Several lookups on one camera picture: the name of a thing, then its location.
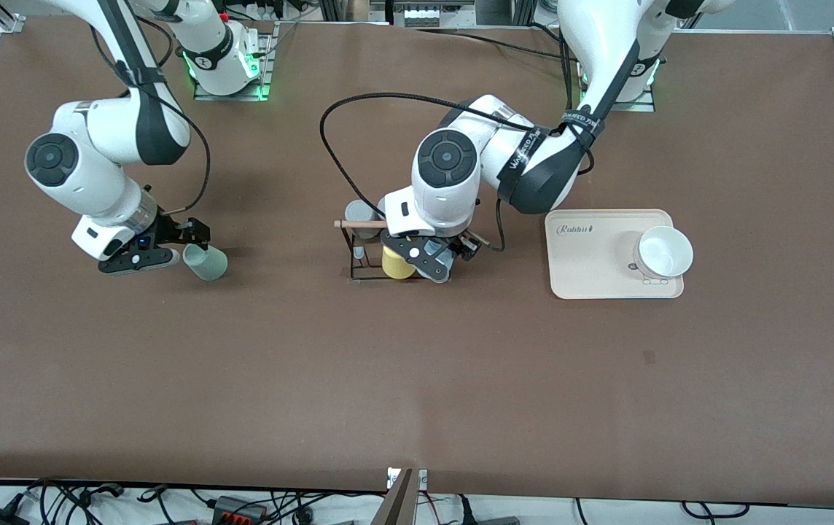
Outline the white bowl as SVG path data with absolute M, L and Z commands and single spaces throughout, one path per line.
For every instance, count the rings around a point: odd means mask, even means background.
M 634 265 L 648 279 L 671 281 L 693 266 L 695 250 L 690 239 L 672 226 L 645 230 L 634 246 Z

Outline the grey red connector box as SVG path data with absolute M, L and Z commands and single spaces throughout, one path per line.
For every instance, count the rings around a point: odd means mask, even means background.
M 263 504 L 220 496 L 213 506 L 211 525 L 262 525 L 267 514 L 268 509 Z

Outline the beige rabbit tray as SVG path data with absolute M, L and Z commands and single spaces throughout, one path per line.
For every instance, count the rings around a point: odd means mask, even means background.
M 561 299 L 674 299 L 681 276 L 642 272 L 640 237 L 673 226 L 660 209 L 556 209 L 545 217 L 548 275 Z

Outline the white mount bracket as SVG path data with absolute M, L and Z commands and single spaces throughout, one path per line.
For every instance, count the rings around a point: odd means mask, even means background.
M 394 482 L 397 481 L 398 475 L 402 473 L 402 469 L 390 467 L 386 471 L 386 489 L 391 491 Z M 428 471 L 427 469 L 419 469 L 417 475 L 413 476 L 418 481 L 419 491 L 428 492 Z

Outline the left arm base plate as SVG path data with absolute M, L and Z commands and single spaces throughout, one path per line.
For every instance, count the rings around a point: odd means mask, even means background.
M 580 100 L 585 97 L 586 90 L 589 87 L 588 76 L 580 65 L 577 64 L 577 74 L 580 80 Z M 616 102 L 612 106 L 613 111 L 631 111 L 631 112 L 654 112 L 655 102 L 653 97 L 653 81 L 654 77 L 650 77 L 650 83 L 644 87 L 643 92 L 636 99 L 631 101 Z

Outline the pale green cup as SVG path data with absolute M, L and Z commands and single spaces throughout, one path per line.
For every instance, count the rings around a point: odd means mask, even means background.
M 213 246 L 187 244 L 182 252 L 184 264 L 200 279 L 214 281 L 227 272 L 227 254 Z

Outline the black power adapter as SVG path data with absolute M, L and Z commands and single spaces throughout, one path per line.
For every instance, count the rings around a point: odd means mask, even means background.
M 31 525 L 29 521 L 17 515 L 23 493 L 17 493 L 3 508 L 0 508 L 0 525 Z

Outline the grey cup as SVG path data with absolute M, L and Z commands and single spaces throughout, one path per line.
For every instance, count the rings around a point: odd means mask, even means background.
M 377 222 L 381 217 L 373 209 L 372 206 L 367 205 L 363 200 L 357 199 L 348 203 L 345 207 L 344 220 L 347 222 Z M 367 240 L 380 235 L 379 228 L 352 228 L 349 230 L 351 236 L 358 239 Z

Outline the yellow cup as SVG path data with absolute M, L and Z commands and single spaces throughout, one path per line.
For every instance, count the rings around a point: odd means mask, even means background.
M 388 278 L 398 280 L 408 279 L 415 273 L 414 266 L 389 246 L 381 250 L 381 269 Z

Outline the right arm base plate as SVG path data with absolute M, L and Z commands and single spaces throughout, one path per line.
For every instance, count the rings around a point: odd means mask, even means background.
M 209 92 L 203 84 L 205 73 L 195 71 L 192 63 L 188 63 L 193 98 L 196 101 L 267 101 L 273 80 L 274 47 L 279 41 L 279 29 L 275 28 L 273 33 L 260 33 L 256 28 L 247 28 L 234 20 L 228 21 L 227 26 L 233 30 L 234 38 L 234 51 L 228 53 L 228 57 L 240 60 L 240 69 L 235 69 L 233 63 L 226 60 L 221 61 L 217 64 L 217 70 L 228 73 L 234 79 L 220 77 L 220 73 L 211 71 L 209 85 L 212 88 L 238 89 L 231 93 Z

